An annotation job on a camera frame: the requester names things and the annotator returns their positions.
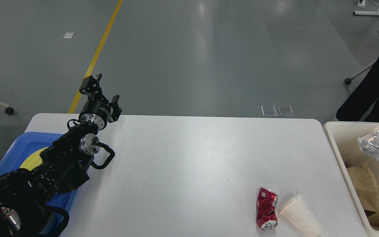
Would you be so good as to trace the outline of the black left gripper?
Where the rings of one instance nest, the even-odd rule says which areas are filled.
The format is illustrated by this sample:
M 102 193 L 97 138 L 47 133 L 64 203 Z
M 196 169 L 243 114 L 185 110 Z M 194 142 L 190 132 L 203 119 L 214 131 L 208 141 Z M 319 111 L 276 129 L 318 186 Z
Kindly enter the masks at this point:
M 108 123 L 116 122 L 122 108 L 119 106 L 119 95 L 113 96 L 111 102 L 103 95 L 100 87 L 102 74 L 88 76 L 83 79 L 79 93 L 86 95 L 88 100 L 79 114 L 80 123 L 92 123 L 97 129 L 103 130 Z

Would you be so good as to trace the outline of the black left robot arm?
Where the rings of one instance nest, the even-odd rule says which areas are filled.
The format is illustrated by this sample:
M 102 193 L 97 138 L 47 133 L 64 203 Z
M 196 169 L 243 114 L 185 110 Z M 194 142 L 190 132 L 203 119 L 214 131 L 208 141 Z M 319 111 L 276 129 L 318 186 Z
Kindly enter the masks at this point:
M 115 156 L 97 134 L 117 121 L 119 95 L 109 101 L 100 87 L 101 74 L 83 79 L 79 92 L 87 96 L 74 126 L 40 152 L 41 164 L 0 175 L 0 237 L 58 237 L 69 213 L 48 205 L 54 195 L 78 189 L 89 180 L 87 170 L 106 168 Z

